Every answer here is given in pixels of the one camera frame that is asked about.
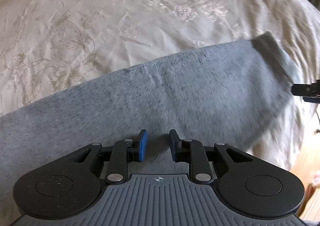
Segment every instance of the cream bedspread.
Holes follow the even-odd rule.
[[[319,78],[320,13],[306,0],[0,0],[0,16],[2,115],[121,68],[266,31],[302,82]],[[314,110],[294,98],[253,153],[290,168]]]

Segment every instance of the blue gripper pad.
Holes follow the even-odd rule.
[[[140,145],[139,145],[139,162],[142,162],[144,160],[144,154],[146,152],[147,143],[148,143],[148,132],[145,130],[143,132]]]
[[[110,185],[89,209],[63,220],[22,216],[14,226],[305,226],[294,214],[260,220],[225,206],[212,187],[185,174],[134,174]]]

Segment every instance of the heather gray cloth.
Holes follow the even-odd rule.
[[[129,172],[180,173],[167,133],[246,150],[291,98],[293,62],[267,33],[183,51],[48,96],[0,119],[0,208],[22,174],[91,142],[147,129],[146,161]]]

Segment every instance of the bed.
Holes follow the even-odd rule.
[[[319,78],[320,13],[306,0],[0,0],[0,15],[1,115],[121,68],[267,31],[303,83]],[[293,98],[248,152],[290,169],[315,110]],[[0,225],[17,216],[1,210]]]

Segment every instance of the silver rivet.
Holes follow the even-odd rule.
[[[112,173],[110,175],[108,175],[108,180],[112,181],[112,182],[119,182],[123,179],[123,176],[119,173]]]
[[[206,181],[211,180],[211,175],[209,175],[207,173],[199,173],[196,175],[196,179],[201,182],[206,182]]]

